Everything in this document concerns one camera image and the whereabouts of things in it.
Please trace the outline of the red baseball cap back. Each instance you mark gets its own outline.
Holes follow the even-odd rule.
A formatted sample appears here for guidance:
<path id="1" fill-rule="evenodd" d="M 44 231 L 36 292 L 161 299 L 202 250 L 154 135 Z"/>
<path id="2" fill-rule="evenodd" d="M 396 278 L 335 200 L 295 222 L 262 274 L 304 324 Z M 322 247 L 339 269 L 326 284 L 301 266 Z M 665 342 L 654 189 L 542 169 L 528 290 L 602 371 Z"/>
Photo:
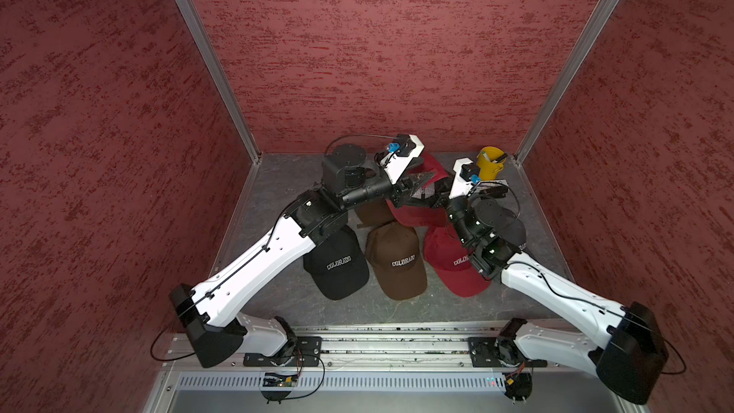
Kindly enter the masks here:
<path id="1" fill-rule="evenodd" d="M 422 172 L 434 172 L 432 182 L 443 178 L 451 178 L 440 162 L 430 153 L 422 154 L 424 162 L 412 169 L 411 174 Z M 398 206 L 397 208 L 390 200 L 386 201 L 395 219 L 407 227 L 443 227 L 447 223 L 447 214 L 444 208 L 432 210 L 428 206 Z"/>

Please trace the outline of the red baseball cap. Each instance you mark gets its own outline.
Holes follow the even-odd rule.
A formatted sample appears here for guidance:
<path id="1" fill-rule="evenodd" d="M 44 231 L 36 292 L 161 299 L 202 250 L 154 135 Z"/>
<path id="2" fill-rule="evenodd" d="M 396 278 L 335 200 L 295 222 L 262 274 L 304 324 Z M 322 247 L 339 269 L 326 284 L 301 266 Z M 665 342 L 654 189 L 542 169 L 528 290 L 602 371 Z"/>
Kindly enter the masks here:
<path id="1" fill-rule="evenodd" d="M 443 178 L 451 178 L 440 162 L 430 153 L 422 154 L 424 162 L 412 169 L 411 174 L 422 172 L 434 172 L 432 182 Z M 447 214 L 444 208 L 432 210 L 428 206 L 398 206 L 397 208 L 390 200 L 386 201 L 395 219 L 407 227 L 443 227 L 447 223 Z"/>
<path id="2" fill-rule="evenodd" d="M 424 237 L 424 259 L 452 294 L 472 298 L 487 290 L 490 281 L 484 279 L 470 263 L 470 251 L 465 249 L 456 233 L 449 227 L 431 227 Z"/>

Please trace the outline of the brown baseball cap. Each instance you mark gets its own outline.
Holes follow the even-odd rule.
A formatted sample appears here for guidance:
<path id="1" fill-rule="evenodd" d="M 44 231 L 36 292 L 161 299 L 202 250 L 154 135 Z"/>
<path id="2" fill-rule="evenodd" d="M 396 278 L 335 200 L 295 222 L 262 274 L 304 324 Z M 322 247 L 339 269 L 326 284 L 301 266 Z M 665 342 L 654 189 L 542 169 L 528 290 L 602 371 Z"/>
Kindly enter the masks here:
<path id="1" fill-rule="evenodd" d="M 378 228 L 395 221 L 386 200 L 374 200 L 354 209 L 359 228 Z"/>
<path id="2" fill-rule="evenodd" d="M 365 256 L 389 298 L 408 300 L 425 292 L 420 238 L 412 227 L 394 221 L 373 229 L 367 236 Z"/>

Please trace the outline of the red baseball cap front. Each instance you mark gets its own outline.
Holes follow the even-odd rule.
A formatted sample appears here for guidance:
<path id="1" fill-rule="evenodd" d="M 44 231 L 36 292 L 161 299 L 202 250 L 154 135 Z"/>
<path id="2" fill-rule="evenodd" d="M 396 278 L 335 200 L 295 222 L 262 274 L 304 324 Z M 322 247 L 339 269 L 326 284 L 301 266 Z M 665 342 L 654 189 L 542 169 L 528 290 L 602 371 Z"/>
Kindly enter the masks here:
<path id="1" fill-rule="evenodd" d="M 472 298 L 487 290 L 490 281 L 484 279 L 470 263 L 470 251 L 465 249 L 456 233 L 449 227 L 431 227 L 424 237 L 424 259 L 452 294 Z"/>

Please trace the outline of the dark grey baseball cap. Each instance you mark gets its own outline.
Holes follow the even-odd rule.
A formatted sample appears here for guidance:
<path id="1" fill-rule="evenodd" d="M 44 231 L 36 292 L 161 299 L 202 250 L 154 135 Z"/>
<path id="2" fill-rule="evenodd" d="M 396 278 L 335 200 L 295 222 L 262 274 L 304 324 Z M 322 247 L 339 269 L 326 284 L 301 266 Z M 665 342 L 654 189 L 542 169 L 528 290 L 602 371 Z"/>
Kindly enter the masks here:
<path id="1" fill-rule="evenodd" d="M 527 231 L 517 214 L 494 200 L 483 200 L 477 206 L 479 219 L 504 240 L 520 250 L 527 245 Z"/>

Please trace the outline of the black baseball cap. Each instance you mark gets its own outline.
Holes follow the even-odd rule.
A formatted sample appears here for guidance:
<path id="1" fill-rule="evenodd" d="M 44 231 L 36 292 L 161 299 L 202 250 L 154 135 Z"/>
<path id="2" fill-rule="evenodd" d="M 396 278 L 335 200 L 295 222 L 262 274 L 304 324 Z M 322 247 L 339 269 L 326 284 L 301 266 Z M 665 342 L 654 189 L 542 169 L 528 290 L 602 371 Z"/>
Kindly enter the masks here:
<path id="1" fill-rule="evenodd" d="M 303 268 L 321 294 L 338 301 L 355 294 L 370 278 L 356 233 L 344 226 L 303 256 Z"/>

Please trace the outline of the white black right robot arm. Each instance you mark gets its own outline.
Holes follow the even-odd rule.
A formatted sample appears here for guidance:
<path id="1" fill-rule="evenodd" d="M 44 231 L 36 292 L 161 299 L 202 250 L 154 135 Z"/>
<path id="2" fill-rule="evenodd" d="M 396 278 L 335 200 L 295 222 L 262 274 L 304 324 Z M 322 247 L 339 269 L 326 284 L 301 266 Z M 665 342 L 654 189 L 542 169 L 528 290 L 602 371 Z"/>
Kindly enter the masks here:
<path id="1" fill-rule="evenodd" d="M 443 178 L 432 206 L 447 221 L 481 279 L 532 298 L 573 325 L 573 331 L 511 319 L 495 338 L 497 361 L 517 374 L 531 361 L 557 363 L 596 376 L 615 395 L 644 405 L 663 374 L 669 353 L 654 313 L 598 296 L 557 275 L 527 254 L 500 226 L 501 206 L 482 200 L 477 181 Z"/>

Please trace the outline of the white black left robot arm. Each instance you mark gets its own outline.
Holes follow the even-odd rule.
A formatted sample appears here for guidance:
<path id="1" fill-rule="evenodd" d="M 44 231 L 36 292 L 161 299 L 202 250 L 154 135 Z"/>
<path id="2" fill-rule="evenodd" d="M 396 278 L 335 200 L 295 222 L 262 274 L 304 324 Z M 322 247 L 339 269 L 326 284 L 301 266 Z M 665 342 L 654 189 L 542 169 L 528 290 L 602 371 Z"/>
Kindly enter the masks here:
<path id="1" fill-rule="evenodd" d="M 169 295 L 194 356 L 204 368 L 243 351 L 288 359 L 296 335 L 281 319 L 243 314 L 245 305 L 273 278 L 308 254 L 348 222 L 348 212 L 378 199 L 398 205 L 426 178 L 410 174 L 421 164 L 424 144 L 399 135 L 368 161 L 357 145 L 340 145 L 324 155 L 320 184 L 285 206 L 273 227 L 219 273 L 196 286 L 181 284 Z"/>

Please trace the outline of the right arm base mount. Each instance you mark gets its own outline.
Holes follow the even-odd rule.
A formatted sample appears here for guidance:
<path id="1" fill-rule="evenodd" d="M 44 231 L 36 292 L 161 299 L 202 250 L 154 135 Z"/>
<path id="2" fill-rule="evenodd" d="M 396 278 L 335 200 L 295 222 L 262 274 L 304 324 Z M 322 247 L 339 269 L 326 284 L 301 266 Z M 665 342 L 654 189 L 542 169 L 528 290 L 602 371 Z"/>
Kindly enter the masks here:
<path id="1" fill-rule="evenodd" d="M 507 338 L 469 338 L 468 354 L 474 368 L 545 368 L 542 359 L 529 359 Z"/>

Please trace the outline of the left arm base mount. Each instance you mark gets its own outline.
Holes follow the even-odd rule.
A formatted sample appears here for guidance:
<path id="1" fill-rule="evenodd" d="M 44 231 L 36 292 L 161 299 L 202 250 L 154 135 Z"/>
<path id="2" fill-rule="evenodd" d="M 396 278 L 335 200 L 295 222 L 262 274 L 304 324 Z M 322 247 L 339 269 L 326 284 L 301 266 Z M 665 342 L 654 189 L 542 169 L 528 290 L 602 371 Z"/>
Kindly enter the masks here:
<path id="1" fill-rule="evenodd" d="M 264 368 L 304 368 L 318 367 L 323 338 L 299 337 L 291 338 L 274 356 L 266 357 L 256 353 L 246 353 L 244 367 Z"/>

